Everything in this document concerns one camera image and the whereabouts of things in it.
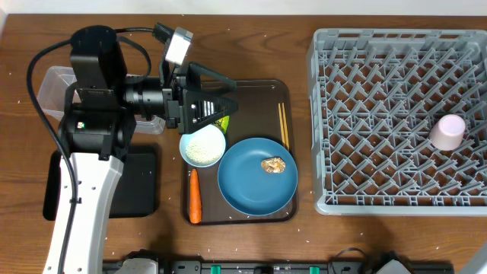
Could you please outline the foil snack wrapper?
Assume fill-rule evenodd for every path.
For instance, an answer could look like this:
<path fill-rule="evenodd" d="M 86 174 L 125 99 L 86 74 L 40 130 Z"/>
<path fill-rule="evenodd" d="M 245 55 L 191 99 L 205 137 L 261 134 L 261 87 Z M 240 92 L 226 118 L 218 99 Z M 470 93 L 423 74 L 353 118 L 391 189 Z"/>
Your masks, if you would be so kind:
<path fill-rule="evenodd" d="M 224 116 L 223 118 L 220 118 L 217 121 L 213 122 L 212 125 L 219 128 L 223 132 L 223 134 L 226 134 L 228 130 L 229 120 L 229 116 Z"/>

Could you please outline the light blue rice bowl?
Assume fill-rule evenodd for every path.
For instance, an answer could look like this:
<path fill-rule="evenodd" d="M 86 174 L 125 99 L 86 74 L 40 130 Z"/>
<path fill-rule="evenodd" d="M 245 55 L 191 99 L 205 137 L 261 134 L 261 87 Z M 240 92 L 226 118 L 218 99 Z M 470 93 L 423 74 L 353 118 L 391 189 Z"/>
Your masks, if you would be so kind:
<path fill-rule="evenodd" d="M 180 138 L 180 154 L 183 160 L 194 167 L 210 167 L 216 164 L 226 149 L 223 132 L 208 125 Z"/>

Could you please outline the pink plastic cup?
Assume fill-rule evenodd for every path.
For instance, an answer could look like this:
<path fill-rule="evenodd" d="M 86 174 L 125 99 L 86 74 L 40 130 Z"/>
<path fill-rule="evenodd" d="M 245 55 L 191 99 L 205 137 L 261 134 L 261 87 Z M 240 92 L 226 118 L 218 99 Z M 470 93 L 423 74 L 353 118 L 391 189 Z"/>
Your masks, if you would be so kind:
<path fill-rule="evenodd" d="M 466 123 L 455 114 L 447 114 L 440 118 L 430 132 L 432 145 L 442 151 L 452 151 L 459 147 L 466 131 Z"/>

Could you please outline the orange carrot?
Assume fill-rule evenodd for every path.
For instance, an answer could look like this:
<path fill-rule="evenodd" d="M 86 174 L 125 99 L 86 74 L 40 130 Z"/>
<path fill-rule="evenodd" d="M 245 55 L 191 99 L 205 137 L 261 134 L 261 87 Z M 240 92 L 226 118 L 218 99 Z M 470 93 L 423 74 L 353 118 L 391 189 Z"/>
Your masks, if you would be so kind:
<path fill-rule="evenodd" d="M 202 200 L 197 169 L 192 169 L 189 177 L 189 220 L 199 224 L 202 220 Z"/>

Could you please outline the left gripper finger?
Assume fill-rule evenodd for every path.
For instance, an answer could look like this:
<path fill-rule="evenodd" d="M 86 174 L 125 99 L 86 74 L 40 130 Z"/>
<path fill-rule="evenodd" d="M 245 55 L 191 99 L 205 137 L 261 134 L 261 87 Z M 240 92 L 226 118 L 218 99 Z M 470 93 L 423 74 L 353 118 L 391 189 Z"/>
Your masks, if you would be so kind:
<path fill-rule="evenodd" d="M 182 91 L 179 134 L 192 134 L 238 110 L 236 101 L 203 91 Z"/>
<path fill-rule="evenodd" d="M 205 92 L 211 94 L 226 94 L 237 90 L 237 82 L 235 80 L 197 62 L 189 63 L 188 76 L 190 87 L 202 89 L 202 80 L 215 83 L 215 86 L 211 86 L 209 90 L 205 90 Z"/>

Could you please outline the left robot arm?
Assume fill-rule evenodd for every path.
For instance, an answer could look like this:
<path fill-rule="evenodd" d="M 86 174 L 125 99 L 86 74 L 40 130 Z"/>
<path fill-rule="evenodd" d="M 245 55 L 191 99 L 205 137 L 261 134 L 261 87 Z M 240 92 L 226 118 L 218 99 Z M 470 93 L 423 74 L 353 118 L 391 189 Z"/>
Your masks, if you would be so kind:
<path fill-rule="evenodd" d="M 66 88 L 59 127 L 49 129 L 62 161 L 47 273 L 102 271 L 110 208 L 137 116 L 158 116 L 191 134 L 237 111 L 228 98 L 234 80 L 185 60 L 188 30 L 156 24 L 149 33 L 164 45 L 157 76 L 129 75 L 125 28 L 85 27 L 67 40 L 75 82 Z"/>

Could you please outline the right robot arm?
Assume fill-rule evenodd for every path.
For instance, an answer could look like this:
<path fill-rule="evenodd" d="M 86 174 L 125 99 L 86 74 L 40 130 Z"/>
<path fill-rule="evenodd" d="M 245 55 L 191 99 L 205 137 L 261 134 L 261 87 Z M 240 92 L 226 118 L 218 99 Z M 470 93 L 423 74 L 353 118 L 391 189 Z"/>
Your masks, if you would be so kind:
<path fill-rule="evenodd" d="M 487 243 L 475 256 L 459 271 L 459 274 L 486 274 L 487 273 Z"/>

